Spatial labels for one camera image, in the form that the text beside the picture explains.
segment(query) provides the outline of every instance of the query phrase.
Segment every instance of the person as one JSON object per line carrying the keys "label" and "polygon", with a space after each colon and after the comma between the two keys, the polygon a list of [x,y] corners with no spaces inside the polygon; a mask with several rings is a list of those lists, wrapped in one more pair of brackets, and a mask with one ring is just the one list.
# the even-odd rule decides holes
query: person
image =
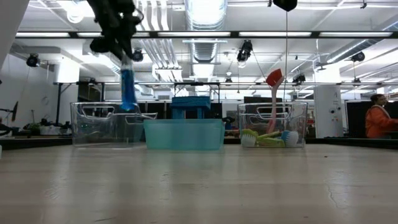
{"label": "person", "polygon": [[398,128],[398,119],[392,119],[384,109],[387,99],[382,94],[371,96],[373,106],[366,113],[366,136],[371,139],[390,139],[389,131]]}

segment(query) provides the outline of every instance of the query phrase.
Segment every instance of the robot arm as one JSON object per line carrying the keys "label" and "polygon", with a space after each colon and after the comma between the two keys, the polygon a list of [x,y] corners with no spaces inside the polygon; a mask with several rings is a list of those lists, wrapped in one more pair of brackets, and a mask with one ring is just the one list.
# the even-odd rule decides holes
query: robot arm
{"label": "robot arm", "polygon": [[[95,14],[95,22],[102,29],[102,37],[90,44],[94,52],[111,52],[119,60],[124,54],[132,58],[131,37],[137,32],[136,26],[144,19],[132,0],[87,0]],[[141,17],[133,16],[137,10]]]}

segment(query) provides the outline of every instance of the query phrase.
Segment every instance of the blue brush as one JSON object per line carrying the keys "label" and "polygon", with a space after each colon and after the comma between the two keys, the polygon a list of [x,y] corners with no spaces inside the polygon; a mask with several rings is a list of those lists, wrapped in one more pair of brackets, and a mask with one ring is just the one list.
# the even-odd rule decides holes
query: blue brush
{"label": "blue brush", "polygon": [[121,89],[122,89],[122,105],[125,110],[133,110],[136,103],[136,92],[134,88],[134,70],[132,69],[131,60],[124,55],[121,67]]}

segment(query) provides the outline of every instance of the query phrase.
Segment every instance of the ceiling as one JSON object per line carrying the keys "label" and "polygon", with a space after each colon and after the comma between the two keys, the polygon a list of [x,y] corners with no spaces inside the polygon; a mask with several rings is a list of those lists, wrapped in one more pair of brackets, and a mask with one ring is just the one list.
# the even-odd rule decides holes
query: ceiling
{"label": "ceiling", "polygon": [[[25,16],[19,28],[20,31],[80,31],[96,32],[100,27],[94,23],[92,17],[85,17],[81,22],[74,24],[68,21],[65,4],[70,1],[37,1],[32,0],[26,10]],[[267,7],[267,1],[247,1],[235,0],[228,1],[226,19],[223,30],[273,30],[285,31],[286,18],[288,30],[338,30],[338,31],[381,31],[386,21],[398,21],[396,7],[398,1],[393,0],[373,0],[367,1],[368,7],[360,9],[362,1],[353,0],[306,0],[298,1],[298,9],[289,13],[281,10],[277,6]],[[150,2],[148,21],[151,20]],[[186,30],[186,19],[183,0],[167,1],[167,20],[170,30]],[[352,9],[336,9],[330,7],[350,7]],[[314,10],[320,7],[329,7],[328,10]],[[281,68],[283,73],[293,70],[306,60],[317,59],[317,55],[328,55],[353,41],[353,39],[319,39],[318,48],[316,39],[253,39],[252,44],[254,54],[249,58],[244,68],[238,69],[236,63],[236,53],[242,45],[243,39],[228,39],[227,43],[220,44],[217,52],[213,75],[209,77],[210,82],[223,82],[226,72],[231,72],[234,82],[262,82],[264,77],[274,69]],[[72,56],[84,63],[81,69],[81,77],[95,77],[97,80],[113,81],[114,73],[100,62],[88,60],[91,52],[89,48],[91,40],[84,39],[16,39],[16,44],[22,47],[58,47],[64,55]],[[138,40],[132,41],[133,47],[143,48]],[[182,68],[182,78],[184,81],[193,81],[195,78],[192,72],[192,58],[188,44],[184,44],[181,39],[172,39],[172,46],[177,56],[178,64]],[[353,63],[342,61],[338,63],[342,81],[351,81],[356,76],[362,74],[372,74],[391,65],[392,69],[380,72],[369,77],[366,82],[379,82],[388,78],[394,81],[393,77],[398,75],[398,69],[394,68],[398,56],[398,39],[383,40],[380,43],[364,49],[366,59],[362,63],[357,63],[353,69]],[[59,55],[51,57],[44,56],[46,60],[56,63]],[[152,76],[152,62],[145,54],[144,61],[135,63],[134,69],[137,80],[141,82],[155,82]],[[310,67],[304,71],[307,82],[313,81],[313,69]],[[289,73],[288,80],[296,75],[297,72]],[[367,86],[362,89],[372,91],[375,86]]]}

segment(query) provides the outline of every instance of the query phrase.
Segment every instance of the plastic storage container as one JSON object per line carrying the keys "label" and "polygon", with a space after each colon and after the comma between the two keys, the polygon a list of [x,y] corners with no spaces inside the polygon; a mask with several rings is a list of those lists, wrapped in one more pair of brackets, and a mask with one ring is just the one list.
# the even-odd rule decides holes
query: plastic storage container
{"label": "plastic storage container", "polygon": [[242,147],[305,147],[307,103],[238,105]]}
{"label": "plastic storage container", "polygon": [[220,119],[145,120],[148,149],[219,150],[225,126]]}
{"label": "plastic storage container", "polygon": [[71,103],[72,139],[75,147],[131,147],[145,141],[144,120],[136,105],[124,110],[121,103]]}

